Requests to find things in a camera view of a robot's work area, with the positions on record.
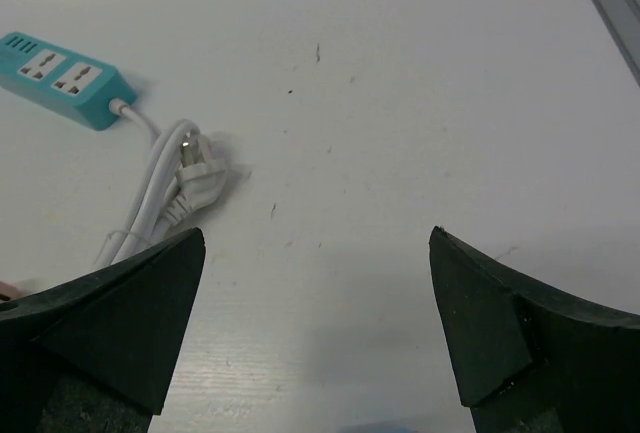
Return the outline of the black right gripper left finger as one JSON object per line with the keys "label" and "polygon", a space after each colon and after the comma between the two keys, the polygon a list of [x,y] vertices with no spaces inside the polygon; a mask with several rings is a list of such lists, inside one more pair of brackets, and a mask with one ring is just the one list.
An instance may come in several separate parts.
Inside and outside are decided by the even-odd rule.
{"label": "black right gripper left finger", "polygon": [[2,297],[2,431],[148,431],[164,407],[205,254],[192,228],[45,291]]}

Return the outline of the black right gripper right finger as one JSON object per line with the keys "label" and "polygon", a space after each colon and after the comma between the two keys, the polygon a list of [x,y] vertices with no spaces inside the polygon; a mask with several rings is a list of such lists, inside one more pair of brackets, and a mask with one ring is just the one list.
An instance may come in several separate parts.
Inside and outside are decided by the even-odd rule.
{"label": "black right gripper right finger", "polygon": [[476,431],[638,431],[638,315],[529,277],[440,227],[429,260]]}

